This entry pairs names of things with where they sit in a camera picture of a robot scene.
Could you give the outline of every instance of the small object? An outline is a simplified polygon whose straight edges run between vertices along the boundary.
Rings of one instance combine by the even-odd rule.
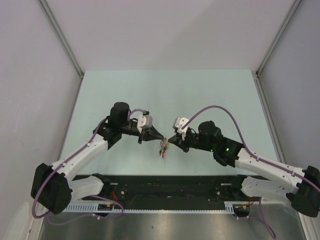
[[[164,159],[166,156],[166,150],[169,148],[170,143],[168,142],[167,138],[164,137],[162,141],[160,142],[160,151],[159,151],[159,156]]]

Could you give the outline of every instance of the white table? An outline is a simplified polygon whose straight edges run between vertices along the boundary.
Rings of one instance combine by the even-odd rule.
[[[97,124],[109,115],[115,102],[130,109],[145,109],[153,125],[165,137],[174,135],[176,117],[191,118],[209,105],[227,108],[237,120],[248,146],[261,155],[276,159],[255,83],[250,70],[134,70],[87,71],[67,133],[62,157],[81,145]],[[240,141],[230,117],[210,109],[190,127],[198,130],[204,121],[214,121],[222,134]],[[81,174],[105,175],[235,175],[250,174],[223,167],[211,152],[190,149],[184,153],[171,145],[165,159],[159,157],[160,142],[138,144],[138,138],[123,135],[110,151],[97,157]]]

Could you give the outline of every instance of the metal floor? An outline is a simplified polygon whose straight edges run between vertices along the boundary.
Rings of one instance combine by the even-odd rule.
[[[264,212],[277,240],[305,240],[297,212],[290,206],[266,204]],[[71,220],[80,213],[51,216],[52,222]],[[259,206],[251,207],[259,216]],[[43,224],[40,240],[272,240],[256,220],[236,220],[230,214],[131,213],[114,220],[84,217],[62,226]]]

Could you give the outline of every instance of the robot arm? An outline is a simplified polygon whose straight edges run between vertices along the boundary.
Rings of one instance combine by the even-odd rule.
[[[231,187],[241,190],[248,197],[264,197],[291,203],[298,212],[316,217],[320,208],[320,193],[310,184],[297,177],[304,176],[316,186],[320,186],[320,172],[309,166],[307,169],[286,165],[256,152],[254,158],[244,144],[224,137],[213,121],[199,125],[198,133],[187,125],[189,119],[178,117],[174,124],[175,135],[168,142],[181,148],[185,153],[189,148],[213,152],[213,158],[223,166],[248,170],[265,178],[238,175]]]
[[[35,170],[31,190],[35,201],[53,214],[59,214],[71,201],[98,195],[110,184],[106,177],[95,173],[88,178],[73,181],[88,163],[109,150],[122,138],[122,134],[137,136],[139,144],[164,138],[153,127],[149,112],[144,112],[138,121],[134,121],[128,119],[129,111],[127,103],[115,103],[110,115],[100,122],[93,135],[81,147],[50,166],[44,163],[39,165]]]

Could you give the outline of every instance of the white wall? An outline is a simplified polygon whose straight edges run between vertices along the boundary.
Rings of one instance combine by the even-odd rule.
[[[48,0],[84,70],[257,70],[294,0]]]
[[[2,239],[20,205],[32,202],[36,167],[58,157],[80,79],[37,1],[1,1],[0,16]]]
[[[320,1],[303,1],[262,76],[286,160],[320,169]],[[320,216],[314,220],[320,236]]]

